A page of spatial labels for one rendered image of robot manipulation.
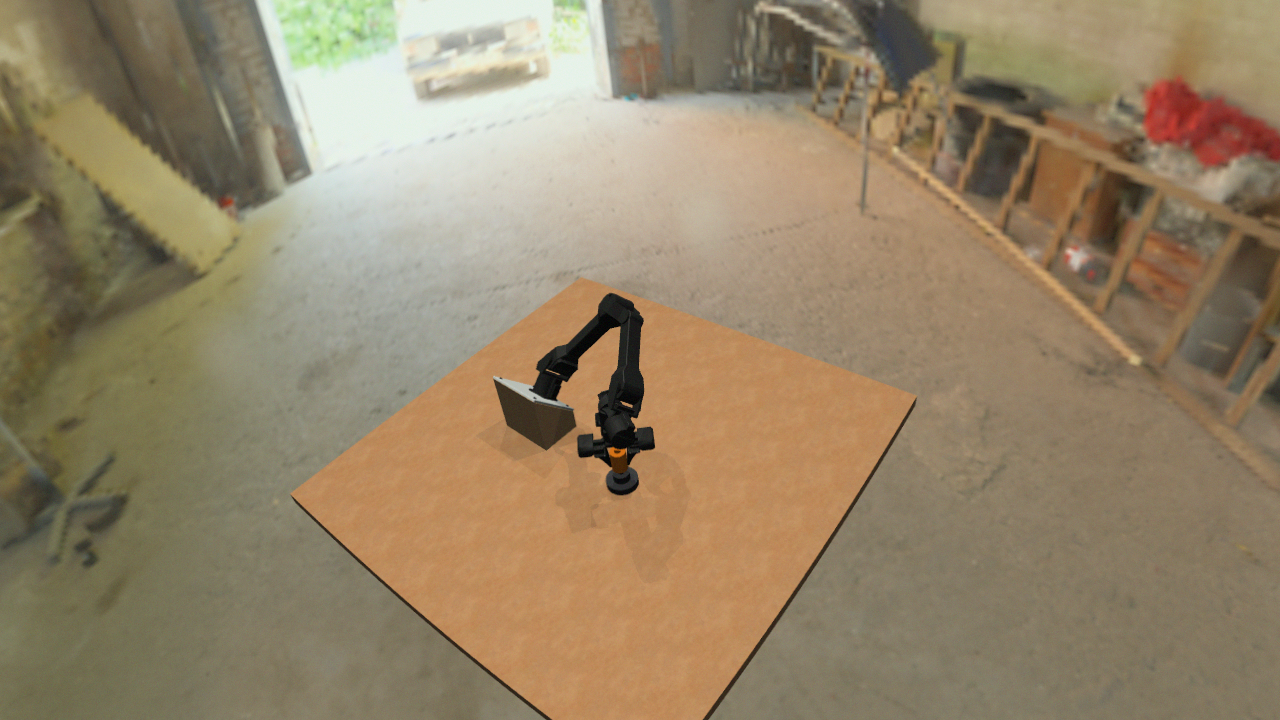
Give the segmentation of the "orange knob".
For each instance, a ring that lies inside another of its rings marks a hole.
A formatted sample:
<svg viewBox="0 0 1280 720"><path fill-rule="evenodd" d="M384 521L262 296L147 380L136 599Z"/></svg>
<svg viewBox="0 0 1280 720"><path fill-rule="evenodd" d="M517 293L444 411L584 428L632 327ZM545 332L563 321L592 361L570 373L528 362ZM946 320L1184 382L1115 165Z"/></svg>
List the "orange knob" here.
<svg viewBox="0 0 1280 720"><path fill-rule="evenodd" d="M625 450L611 448L611 466L614 473L623 473L628 469Z"/></svg>

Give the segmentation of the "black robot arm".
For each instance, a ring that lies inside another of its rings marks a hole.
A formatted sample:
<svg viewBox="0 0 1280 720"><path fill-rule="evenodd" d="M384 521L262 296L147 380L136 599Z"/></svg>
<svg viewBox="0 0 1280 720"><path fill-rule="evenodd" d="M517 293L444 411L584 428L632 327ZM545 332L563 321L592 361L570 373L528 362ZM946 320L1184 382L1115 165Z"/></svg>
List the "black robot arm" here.
<svg viewBox="0 0 1280 720"><path fill-rule="evenodd" d="M567 345L556 346L538 363L538 380L531 391L541 398L557 401L562 380L570 380L579 370L579 357L600 340L607 331L620 327L620 355L617 370L611 375L609 389L598 395L596 427L605 428L613 448L625 450L634 445L637 419L644 396L644 379L639 370L643 316L634 302L617 293L607 293L598 306L598 314ZM549 370L549 372L547 372ZM561 375L557 375L556 372ZM632 407L623 404L631 404Z"/></svg>

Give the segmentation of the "dark grey round pedestal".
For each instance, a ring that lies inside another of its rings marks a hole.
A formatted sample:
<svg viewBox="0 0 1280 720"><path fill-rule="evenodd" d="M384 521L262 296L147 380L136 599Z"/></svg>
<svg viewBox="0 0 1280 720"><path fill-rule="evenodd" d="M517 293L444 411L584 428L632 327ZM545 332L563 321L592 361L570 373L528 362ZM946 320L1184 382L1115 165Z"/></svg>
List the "dark grey round pedestal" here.
<svg viewBox="0 0 1280 720"><path fill-rule="evenodd" d="M612 469L605 475L607 489L614 495L631 495L637 489L637 471L628 468L623 473L614 473Z"/></svg>

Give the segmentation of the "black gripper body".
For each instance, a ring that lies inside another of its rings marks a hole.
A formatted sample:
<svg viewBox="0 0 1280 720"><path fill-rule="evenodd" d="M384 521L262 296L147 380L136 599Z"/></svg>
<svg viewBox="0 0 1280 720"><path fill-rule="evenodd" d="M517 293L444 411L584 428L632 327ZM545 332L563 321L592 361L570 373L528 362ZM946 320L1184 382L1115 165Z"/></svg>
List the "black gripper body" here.
<svg viewBox="0 0 1280 720"><path fill-rule="evenodd" d="M628 448L639 448L641 451L649 451L655 448L654 434L652 427L637 428L635 434L635 442ZM593 439L593 434L579 436L577 437L577 454L579 457L591 457L593 454L604 454L604 448L613 448L611 439L605 433L605 428L602 427L602 439Z"/></svg>

